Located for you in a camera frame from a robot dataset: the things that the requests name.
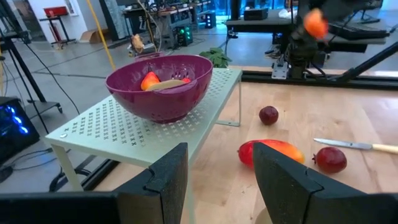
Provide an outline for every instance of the purple bowl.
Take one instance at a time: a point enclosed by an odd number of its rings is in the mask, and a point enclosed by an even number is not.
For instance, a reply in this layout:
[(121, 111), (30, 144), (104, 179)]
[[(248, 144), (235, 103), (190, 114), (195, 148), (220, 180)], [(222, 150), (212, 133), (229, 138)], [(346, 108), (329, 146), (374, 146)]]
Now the purple bowl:
[[(161, 81), (191, 79), (174, 88), (142, 91), (141, 81), (153, 71)], [(134, 62), (106, 78), (106, 87), (117, 102), (141, 118), (171, 123), (184, 118), (204, 97), (213, 64), (197, 55), (171, 55)]]

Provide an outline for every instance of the knife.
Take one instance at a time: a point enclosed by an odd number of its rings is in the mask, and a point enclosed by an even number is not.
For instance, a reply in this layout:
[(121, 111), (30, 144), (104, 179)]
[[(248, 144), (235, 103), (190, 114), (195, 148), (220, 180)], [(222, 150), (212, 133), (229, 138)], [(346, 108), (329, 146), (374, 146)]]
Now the knife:
[(377, 151), (398, 154), (398, 146), (388, 146), (388, 145), (383, 145), (383, 144), (355, 143), (355, 142), (337, 141), (337, 140), (321, 139), (321, 138), (315, 138), (313, 140), (316, 142), (322, 143), (322, 144), (329, 145), (329, 146), (347, 147), (347, 148), (352, 148), (352, 149), (363, 149), (363, 150), (377, 150)]

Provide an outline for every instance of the blue led light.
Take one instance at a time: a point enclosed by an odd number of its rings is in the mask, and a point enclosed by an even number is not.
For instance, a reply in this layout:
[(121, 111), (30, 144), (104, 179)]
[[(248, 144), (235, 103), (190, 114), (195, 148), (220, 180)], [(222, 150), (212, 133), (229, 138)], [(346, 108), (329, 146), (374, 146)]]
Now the blue led light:
[(27, 128), (20, 126), (19, 127), (19, 132), (22, 134), (27, 134), (29, 133), (29, 131), (27, 130)]
[[(8, 114), (8, 118), (6, 117), (6, 120), (8, 119), (8, 121), (11, 121), (9, 118), (12, 119), (11, 122), (13, 122), (17, 128), (18, 131), (21, 134), (28, 134), (29, 130), (24, 126), (24, 122), (22, 121), (22, 119), (20, 119), (20, 117), (16, 116), (16, 110), (13, 107), (10, 106), (6, 106), (5, 109), (3, 107), (0, 108), (0, 110), (5, 110), (6, 113)], [(7, 134), (8, 131), (4, 131), (3, 133), (1, 133), (1, 135), (5, 135)]]
[(18, 118), (17, 116), (13, 116), (12, 117), (12, 120), (14, 121), (14, 123), (16, 123), (16, 124), (22, 124), (22, 121), (21, 121), (21, 119), (20, 118)]

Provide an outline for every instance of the orange fruit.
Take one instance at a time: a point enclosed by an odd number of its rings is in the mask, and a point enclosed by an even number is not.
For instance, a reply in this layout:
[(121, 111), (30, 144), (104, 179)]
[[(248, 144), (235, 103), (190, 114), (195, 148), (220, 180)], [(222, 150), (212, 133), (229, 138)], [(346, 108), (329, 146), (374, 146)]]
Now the orange fruit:
[(304, 28), (313, 37), (323, 39), (328, 34), (328, 22), (319, 9), (313, 9), (304, 17)]

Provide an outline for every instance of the green leaves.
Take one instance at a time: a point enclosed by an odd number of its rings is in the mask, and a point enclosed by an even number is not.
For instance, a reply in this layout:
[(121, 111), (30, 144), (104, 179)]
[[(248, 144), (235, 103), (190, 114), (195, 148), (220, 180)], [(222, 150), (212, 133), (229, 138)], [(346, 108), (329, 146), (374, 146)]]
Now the green leaves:
[(223, 49), (218, 47), (212, 47), (209, 51), (202, 52), (199, 55), (209, 59), (215, 68), (227, 68), (228, 62), (232, 62), (232, 60), (224, 54)]

